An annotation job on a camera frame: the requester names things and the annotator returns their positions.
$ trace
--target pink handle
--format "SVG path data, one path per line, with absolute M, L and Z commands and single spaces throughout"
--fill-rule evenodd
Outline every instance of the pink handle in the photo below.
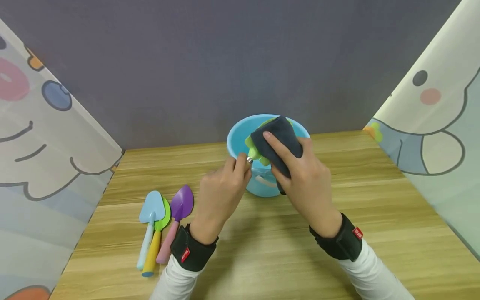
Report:
M 170 258 L 170 245 L 173 242 L 173 239 L 175 238 L 175 235 L 177 234 L 177 230 L 179 228 L 179 222 L 175 221 L 173 222 L 172 226 L 170 227 L 170 230 L 167 233 L 167 237 L 163 241 L 162 247 L 160 248 L 160 252 L 158 253 L 158 256 L 156 257 L 156 262 L 159 264 L 166 264 L 168 262 L 168 259 Z

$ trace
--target pink donut shape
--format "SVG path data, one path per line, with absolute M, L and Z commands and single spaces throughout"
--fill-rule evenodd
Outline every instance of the pink donut shape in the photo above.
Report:
M 30 91 L 27 76 L 16 65 L 0 58 L 0 99 L 22 100 Z

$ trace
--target blue bucket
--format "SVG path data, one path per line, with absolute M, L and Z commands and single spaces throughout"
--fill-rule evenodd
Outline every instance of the blue bucket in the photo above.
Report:
M 227 137 L 227 149 L 231 156 L 237 158 L 240 152 L 248 153 L 245 139 L 255 131 L 263 122 L 274 119 L 278 115 L 261 114 L 254 115 L 239 121 L 230 129 Z M 310 137 L 307 130 L 298 122 L 289 119 L 297 136 Z M 247 190 L 260 197 L 274 197 L 280 195 L 276 186 L 276 179 L 272 174 L 270 165 L 264 166 L 258 160 L 252 165 L 252 179 L 247 185 Z

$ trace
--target table surface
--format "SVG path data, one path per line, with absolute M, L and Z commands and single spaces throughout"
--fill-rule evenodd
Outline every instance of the table surface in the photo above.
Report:
M 416 299 L 478 299 L 480 263 L 365 132 L 312 137 L 332 171 L 334 203 Z M 170 201 L 183 184 L 223 164 L 225 143 L 126 151 L 51 300 L 148 299 L 163 266 L 135 266 L 147 193 Z M 183 220 L 187 224 L 195 214 Z M 358 299 L 284 196 L 245 193 L 220 234 L 192 299 Z

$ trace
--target yellow handle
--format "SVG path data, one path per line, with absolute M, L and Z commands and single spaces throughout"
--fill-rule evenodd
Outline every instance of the yellow handle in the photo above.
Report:
M 155 268 L 155 258 L 158 255 L 160 249 L 160 243 L 162 241 L 162 232 L 156 230 L 153 234 L 152 243 L 148 249 L 147 259 L 145 259 L 144 270 L 142 271 L 143 277 L 153 276 L 153 269 Z

